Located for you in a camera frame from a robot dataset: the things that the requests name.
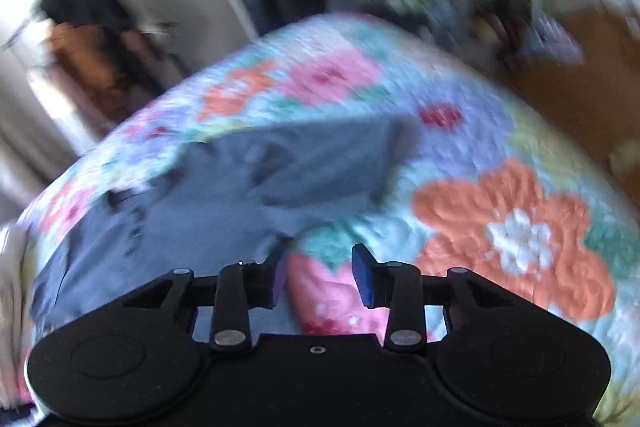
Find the grey polo shirt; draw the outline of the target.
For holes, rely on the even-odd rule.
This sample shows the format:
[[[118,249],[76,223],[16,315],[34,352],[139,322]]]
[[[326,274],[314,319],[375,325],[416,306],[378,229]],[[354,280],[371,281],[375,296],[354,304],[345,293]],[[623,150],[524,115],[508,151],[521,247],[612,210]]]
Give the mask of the grey polo shirt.
[[[410,117],[262,127],[191,143],[142,192],[100,196],[32,284],[38,336],[179,268],[261,262],[283,239],[381,204]]]

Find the floral quilt bedspread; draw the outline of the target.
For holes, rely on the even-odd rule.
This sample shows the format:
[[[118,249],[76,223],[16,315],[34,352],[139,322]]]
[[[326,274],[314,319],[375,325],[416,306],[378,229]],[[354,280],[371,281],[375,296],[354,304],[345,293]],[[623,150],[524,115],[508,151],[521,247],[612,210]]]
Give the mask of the floral quilt bedspread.
[[[286,324],[311,334],[383,334],[359,301],[349,257],[426,275],[470,269],[593,335],[612,363],[596,412],[639,421],[639,213],[526,103],[452,56],[372,17],[325,15],[261,38],[141,109],[23,213],[24,275],[39,277],[111,191],[148,193],[187,147],[272,124],[393,113],[419,121],[416,151],[378,210],[297,239]]]

